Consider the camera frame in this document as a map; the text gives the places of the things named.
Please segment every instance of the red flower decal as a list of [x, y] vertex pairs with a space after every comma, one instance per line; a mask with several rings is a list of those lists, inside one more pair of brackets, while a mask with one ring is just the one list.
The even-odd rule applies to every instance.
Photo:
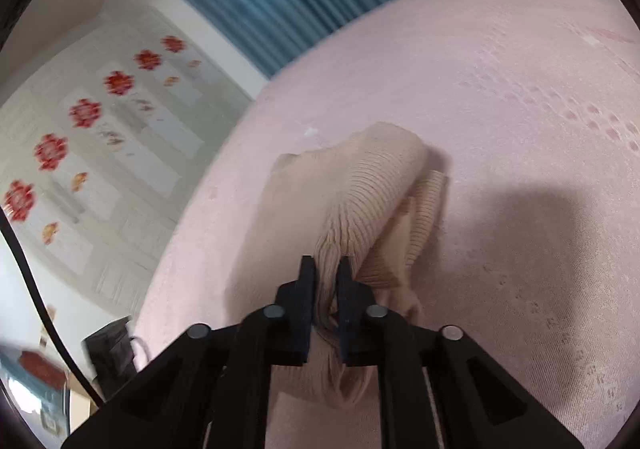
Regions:
[[81, 98], [75, 106], [69, 108], [69, 116], [74, 119], [74, 127], [92, 127], [102, 116], [102, 103]]
[[26, 185], [22, 180], [14, 180], [4, 194], [4, 207], [12, 222], [23, 222], [29, 216], [31, 207], [36, 204], [33, 184]]
[[43, 136], [36, 146], [35, 156], [41, 164], [41, 171], [53, 171], [65, 158], [66, 153], [66, 138], [59, 138], [50, 133]]
[[114, 71], [104, 78], [104, 85], [111, 95], [126, 95], [133, 88], [133, 76]]
[[141, 70], [155, 70], [161, 63], [160, 54], [155, 54], [151, 50], [142, 50], [136, 54], [134, 59]]
[[174, 54], [184, 50], [187, 45], [182, 39], [178, 39], [175, 35], [167, 35], [162, 38], [162, 44], [164, 47]]

